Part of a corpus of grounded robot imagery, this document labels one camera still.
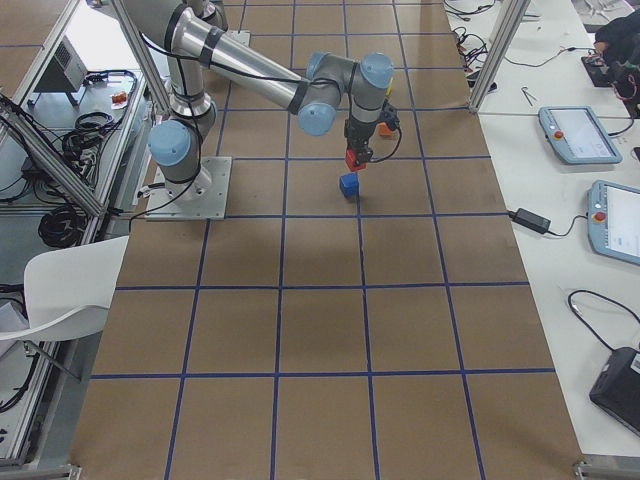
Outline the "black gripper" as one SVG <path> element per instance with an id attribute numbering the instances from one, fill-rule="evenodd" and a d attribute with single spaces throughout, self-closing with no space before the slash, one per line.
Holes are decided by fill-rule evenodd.
<path id="1" fill-rule="evenodd" d="M 354 100 L 349 100 L 349 114 L 344 124 L 346 155 L 357 156 L 357 170 L 364 169 L 373 158 L 374 152 L 369 147 L 369 140 L 379 123 L 383 123 L 392 132 L 398 132 L 396 145 L 389 153 L 389 156 L 394 156 L 401 144 L 397 109 L 387 99 L 378 110 L 362 109 Z"/>

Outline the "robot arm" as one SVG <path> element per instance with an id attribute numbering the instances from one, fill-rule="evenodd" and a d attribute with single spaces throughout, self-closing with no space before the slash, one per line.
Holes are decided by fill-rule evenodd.
<path id="1" fill-rule="evenodd" d="M 352 171 L 375 162 L 369 141 L 379 124 L 392 131 L 399 128 L 397 111 L 387 97 L 394 67 L 382 53 L 354 60 L 316 52 L 300 76 L 242 44 L 225 23 L 206 20 L 202 8 L 185 1 L 126 1 L 123 6 L 139 37 L 168 60 L 172 116 L 152 129 L 149 148 L 175 203 L 202 197 L 212 183 L 201 160 L 204 137 L 215 121 L 204 70 L 285 108 L 311 136 L 326 134 L 341 101 L 348 100 L 345 160 Z"/>

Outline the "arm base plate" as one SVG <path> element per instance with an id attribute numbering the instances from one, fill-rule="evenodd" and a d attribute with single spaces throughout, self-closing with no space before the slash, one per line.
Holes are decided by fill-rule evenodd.
<path id="1" fill-rule="evenodd" d="M 169 188 L 153 189 L 148 197 L 146 220 L 223 220 L 232 170 L 229 156 L 203 157 L 201 172 L 186 193 L 186 184 L 168 183 Z"/>

